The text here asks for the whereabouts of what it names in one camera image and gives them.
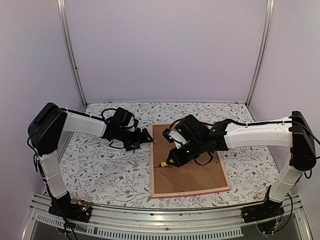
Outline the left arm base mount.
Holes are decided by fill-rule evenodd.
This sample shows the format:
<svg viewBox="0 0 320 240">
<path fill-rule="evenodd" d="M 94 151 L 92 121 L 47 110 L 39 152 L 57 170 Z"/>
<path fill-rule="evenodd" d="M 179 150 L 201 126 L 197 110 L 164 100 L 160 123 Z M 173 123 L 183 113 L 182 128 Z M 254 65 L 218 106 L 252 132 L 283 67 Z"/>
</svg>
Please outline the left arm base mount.
<svg viewBox="0 0 320 240">
<path fill-rule="evenodd" d="M 68 220 L 88 223 L 92 214 L 92 205 L 84 200 L 71 202 L 69 199 L 51 201 L 48 212 L 51 215 L 65 217 Z"/>
</svg>

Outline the yellow handled screwdriver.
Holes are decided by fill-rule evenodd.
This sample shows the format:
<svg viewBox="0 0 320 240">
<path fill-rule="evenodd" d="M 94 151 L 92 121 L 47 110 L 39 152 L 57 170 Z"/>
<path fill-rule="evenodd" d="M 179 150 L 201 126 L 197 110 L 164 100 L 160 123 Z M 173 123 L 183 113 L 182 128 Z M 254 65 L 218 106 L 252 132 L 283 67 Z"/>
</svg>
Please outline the yellow handled screwdriver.
<svg viewBox="0 0 320 240">
<path fill-rule="evenodd" d="M 159 164 L 159 167 L 161 168 L 165 168 L 165 167 L 169 167 L 169 166 L 174 166 L 175 163 L 172 159 L 170 159 L 169 161 L 163 161 Z"/>
</svg>

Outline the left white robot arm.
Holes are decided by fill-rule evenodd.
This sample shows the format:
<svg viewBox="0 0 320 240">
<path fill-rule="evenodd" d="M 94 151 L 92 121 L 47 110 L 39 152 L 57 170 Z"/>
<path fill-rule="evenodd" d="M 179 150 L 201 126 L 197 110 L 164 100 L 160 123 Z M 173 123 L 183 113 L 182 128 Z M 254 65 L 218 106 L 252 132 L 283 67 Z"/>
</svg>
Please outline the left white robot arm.
<svg viewBox="0 0 320 240">
<path fill-rule="evenodd" d="M 80 133 L 113 141 L 120 141 L 123 149 L 133 151 L 142 144 L 153 142 L 146 128 L 139 128 L 139 121 L 128 110 L 118 107 L 110 117 L 58 107 L 49 102 L 34 118 L 27 129 L 27 145 L 34 151 L 34 163 L 41 173 L 55 209 L 63 216 L 74 213 L 74 205 L 69 202 L 70 194 L 63 182 L 58 164 L 58 145 L 62 133 Z"/>
</svg>

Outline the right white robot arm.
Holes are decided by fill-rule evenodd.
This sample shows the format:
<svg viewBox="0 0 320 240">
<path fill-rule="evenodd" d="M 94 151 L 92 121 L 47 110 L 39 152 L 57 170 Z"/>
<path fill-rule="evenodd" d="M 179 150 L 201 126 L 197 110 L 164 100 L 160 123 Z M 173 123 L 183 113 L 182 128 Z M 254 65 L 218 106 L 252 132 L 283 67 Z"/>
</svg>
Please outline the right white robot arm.
<svg viewBox="0 0 320 240">
<path fill-rule="evenodd" d="M 262 218 L 269 218 L 278 210 L 278 204 L 318 160 L 315 144 L 319 140 L 299 111 L 281 119 L 255 122 L 227 118 L 207 123 L 189 114 L 173 122 L 162 135 L 169 143 L 175 144 L 165 164 L 178 168 L 190 161 L 196 162 L 203 153 L 211 156 L 216 151 L 258 146 L 289 148 L 286 164 L 269 187 L 265 202 L 258 208 Z"/>
</svg>

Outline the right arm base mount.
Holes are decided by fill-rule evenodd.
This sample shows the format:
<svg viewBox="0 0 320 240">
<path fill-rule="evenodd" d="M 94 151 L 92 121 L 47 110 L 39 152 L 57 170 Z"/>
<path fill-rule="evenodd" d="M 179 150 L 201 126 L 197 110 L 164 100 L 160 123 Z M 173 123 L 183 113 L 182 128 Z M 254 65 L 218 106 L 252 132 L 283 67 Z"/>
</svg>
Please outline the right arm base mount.
<svg viewBox="0 0 320 240">
<path fill-rule="evenodd" d="M 282 203 L 263 202 L 241 209 L 241 217 L 245 223 L 256 223 L 257 230 L 264 234 L 273 234 L 283 221 L 285 213 Z"/>
</svg>

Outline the pink picture frame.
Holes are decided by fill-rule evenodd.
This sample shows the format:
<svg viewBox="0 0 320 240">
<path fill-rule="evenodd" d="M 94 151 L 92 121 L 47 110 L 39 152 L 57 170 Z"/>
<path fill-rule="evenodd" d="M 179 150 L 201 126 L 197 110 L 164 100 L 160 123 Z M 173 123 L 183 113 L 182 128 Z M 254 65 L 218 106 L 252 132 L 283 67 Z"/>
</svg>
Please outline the pink picture frame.
<svg viewBox="0 0 320 240">
<path fill-rule="evenodd" d="M 213 160 L 205 166 L 193 160 L 182 167 L 165 166 L 169 151 L 175 147 L 162 135 L 168 123 L 153 123 L 150 133 L 150 196 L 152 199 L 191 197 L 228 192 L 232 189 L 221 153 L 213 153 Z"/>
</svg>

